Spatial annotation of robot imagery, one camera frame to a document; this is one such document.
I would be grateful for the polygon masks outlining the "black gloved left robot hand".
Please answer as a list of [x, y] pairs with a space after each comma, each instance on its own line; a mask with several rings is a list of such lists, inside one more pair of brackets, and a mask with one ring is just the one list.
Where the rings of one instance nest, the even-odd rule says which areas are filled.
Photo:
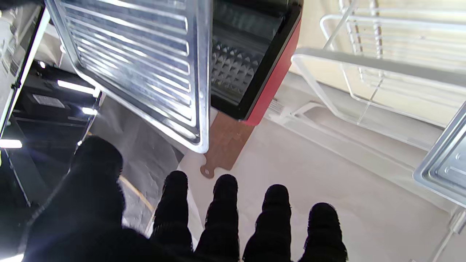
[[188, 179], [165, 179], [149, 238], [122, 224], [124, 195], [118, 183], [123, 157], [115, 146], [89, 136], [70, 169], [29, 228], [25, 262], [289, 262], [291, 206], [286, 186], [274, 184], [240, 255], [238, 183], [220, 176], [213, 188], [197, 247], [188, 229]]

